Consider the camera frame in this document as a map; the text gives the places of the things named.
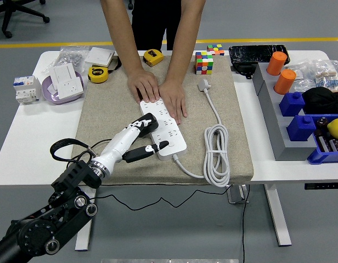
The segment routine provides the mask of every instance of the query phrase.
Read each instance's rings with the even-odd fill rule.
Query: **orange cylinder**
[[[272,76],[279,75],[287,58],[288,56],[284,52],[274,52],[267,67],[267,72]]]
[[[289,92],[294,80],[296,79],[296,76],[297,74],[293,70],[283,70],[274,86],[275,92],[280,95],[285,95],[287,92]]]

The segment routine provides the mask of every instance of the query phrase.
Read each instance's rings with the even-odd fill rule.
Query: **table leg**
[[[264,187],[266,190],[270,211],[272,213],[279,246],[285,247],[292,245],[276,186],[275,184],[265,184]]]
[[[96,189],[90,188],[88,186],[79,186],[85,194],[89,196],[89,198],[94,198],[96,196]],[[90,220],[80,231],[77,233],[75,250],[77,251],[87,251],[88,244],[90,239],[91,232],[91,222]]]

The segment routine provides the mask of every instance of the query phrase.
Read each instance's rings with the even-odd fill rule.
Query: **coiled white cable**
[[[207,182],[211,185],[218,187],[226,187],[230,180],[230,164],[228,159],[228,140],[229,134],[227,128],[222,124],[218,112],[216,111],[211,98],[209,97],[207,88],[203,89],[209,104],[211,105],[215,116],[218,119],[218,124],[213,127],[208,127],[204,131],[204,139],[206,144],[206,156],[203,165],[204,175],[196,175],[186,170],[185,167],[181,164],[177,155],[173,155],[174,161],[178,166],[188,175],[203,179],[205,178]],[[216,140],[216,149],[214,150],[214,136],[217,136]]]

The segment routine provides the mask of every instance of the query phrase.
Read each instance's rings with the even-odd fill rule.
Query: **cable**
[[[202,191],[202,190],[195,190],[188,198],[186,198],[181,204],[179,205],[173,205],[172,203],[170,203],[168,200],[165,200],[163,197],[160,197],[156,202],[154,203],[151,203],[151,204],[147,204],[145,205],[144,207],[141,207],[141,208],[131,208],[129,205],[127,205],[126,203],[120,201],[118,198],[116,198],[113,194],[110,194],[110,195],[107,195],[107,196],[101,196],[101,197],[93,197],[93,198],[90,198],[90,200],[93,200],[93,199],[104,199],[104,198],[108,198],[108,197],[113,197],[115,200],[117,200],[119,203],[121,203],[122,205],[126,206],[128,209],[130,209],[131,211],[139,211],[141,209],[144,209],[144,208],[147,208],[147,207],[150,207],[154,204],[157,204],[159,203],[161,200],[163,200],[164,202],[168,203],[169,205],[171,205],[172,207],[174,208],[178,208],[180,206],[182,206],[186,201],[188,201],[196,192],[201,192],[201,193],[207,193],[207,194],[210,194],[210,195],[223,195],[225,194],[229,188],[231,186],[227,187],[226,190],[222,193],[212,193],[212,192],[206,192],[206,191]]]
[[[86,153],[89,154],[89,159],[87,161],[87,164],[90,163],[92,157],[95,157],[96,154],[93,152],[93,148],[96,147],[97,145],[99,145],[101,142],[105,142],[105,141],[111,141],[112,139],[104,139],[104,140],[100,140],[98,142],[96,142],[93,146],[89,147],[87,144],[84,144],[83,142],[76,140],[76,139],[62,139],[59,140],[57,142],[55,142],[51,148],[50,148],[50,153],[52,155],[52,157],[54,159],[56,159],[57,161],[61,161],[61,162],[67,162],[66,167],[68,168],[69,165],[71,163],[76,163],[78,161],[80,161],[80,159],[82,158],[83,155],[85,155]],[[65,146],[69,146],[69,145],[80,145],[84,148],[86,148],[86,150],[84,150],[83,152],[81,152],[80,154],[78,154],[77,156],[72,157],[71,159],[64,159],[64,158],[60,158],[58,156],[55,155],[55,152],[60,149],[63,148]]]
[[[202,81],[199,84],[199,89],[203,90],[206,94],[208,102],[218,119],[218,124],[214,125],[213,127],[208,127],[204,131],[206,145],[206,156],[203,164],[204,175],[196,175],[185,169],[185,167],[179,161],[177,154],[173,155],[173,159],[186,174],[198,179],[205,178],[211,185],[226,187],[230,180],[230,164],[228,159],[228,130],[222,124],[220,116],[215,109],[211,98],[209,97],[208,88],[210,85],[208,85],[208,81],[205,79]],[[215,136],[217,136],[216,147],[214,147]],[[214,157],[217,157],[216,164],[214,164]]]
[[[246,197],[246,202],[244,205],[244,211],[242,213],[242,250],[243,250],[243,263],[245,263],[245,211],[248,201],[248,196],[250,195],[251,186],[248,187],[248,193]]]

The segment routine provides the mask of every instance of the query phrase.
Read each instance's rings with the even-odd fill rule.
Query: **black pants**
[[[135,0],[132,30],[137,50],[161,50],[166,30],[167,50],[173,50],[181,18],[181,0]]]

